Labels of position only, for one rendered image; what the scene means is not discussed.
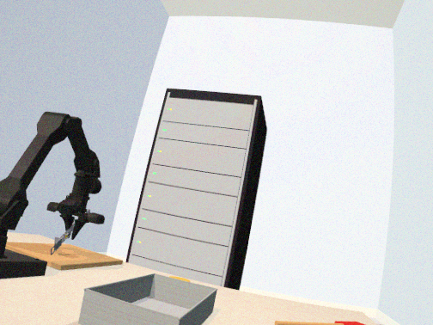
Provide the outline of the light brown wooden board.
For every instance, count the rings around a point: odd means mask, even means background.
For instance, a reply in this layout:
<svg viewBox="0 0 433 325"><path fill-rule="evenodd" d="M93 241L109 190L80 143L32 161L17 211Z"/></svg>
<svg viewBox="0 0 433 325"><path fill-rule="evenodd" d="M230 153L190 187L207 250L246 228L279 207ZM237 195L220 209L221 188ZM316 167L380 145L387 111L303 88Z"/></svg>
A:
<svg viewBox="0 0 433 325"><path fill-rule="evenodd" d="M47 261L47 266L58 270L122 265L123 261L70 244L62 244L54 253L54 243L6 242L6 249ZM51 255L52 248L52 255Z"/></svg>

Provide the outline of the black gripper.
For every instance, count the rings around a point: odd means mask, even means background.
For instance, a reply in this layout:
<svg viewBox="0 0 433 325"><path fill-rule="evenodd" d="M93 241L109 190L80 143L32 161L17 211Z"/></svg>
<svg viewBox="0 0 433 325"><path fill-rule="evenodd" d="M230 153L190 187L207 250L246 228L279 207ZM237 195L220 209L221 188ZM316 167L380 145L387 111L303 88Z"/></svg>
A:
<svg viewBox="0 0 433 325"><path fill-rule="evenodd" d="M85 212L87 212L87 209L86 209L87 206L86 205L88 203L88 200L90 200L89 193L81 193L81 192L72 190L72 193L70 193L69 196L71 199L76 199L76 197L79 197L83 203L81 213L75 212L73 215L73 216L78 216L78 219L74 219L74 217L72 217L72 215L68 215L68 214L64 214L64 213L61 213L61 215L60 215L60 217L64 220L65 231L67 231L69 229L69 227L72 226L72 224L74 223L74 220L75 220L75 226L73 228L71 240L74 240L76 235L79 233L78 231L81 230L81 228L86 223L90 222L90 223L94 223L94 224L104 224L104 220L105 220L104 215L99 214L99 213L94 213L94 212L85 213ZM59 211L58 208L59 208L58 202L50 202L47 205L47 210L51 211L51 212Z"/></svg>

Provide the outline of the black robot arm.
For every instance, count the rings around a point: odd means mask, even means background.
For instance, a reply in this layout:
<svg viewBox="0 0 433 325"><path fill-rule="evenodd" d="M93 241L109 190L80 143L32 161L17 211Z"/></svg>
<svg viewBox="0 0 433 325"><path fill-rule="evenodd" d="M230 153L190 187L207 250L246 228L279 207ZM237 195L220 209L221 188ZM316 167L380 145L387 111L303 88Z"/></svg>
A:
<svg viewBox="0 0 433 325"><path fill-rule="evenodd" d="M68 136L74 150L74 166L76 177L72 190L97 194L101 190L100 163L85 138L82 129L82 119L67 113L44 112L37 123L37 135L32 143L15 164L14 169L4 180L0 181L0 259L8 258L4 255L7 232L15 230L19 220L27 209L28 185L36 175L46 156L56 145ZM79 197L70 196L59 202L59 212L74 215L82 211L83 203Z"/></svg>

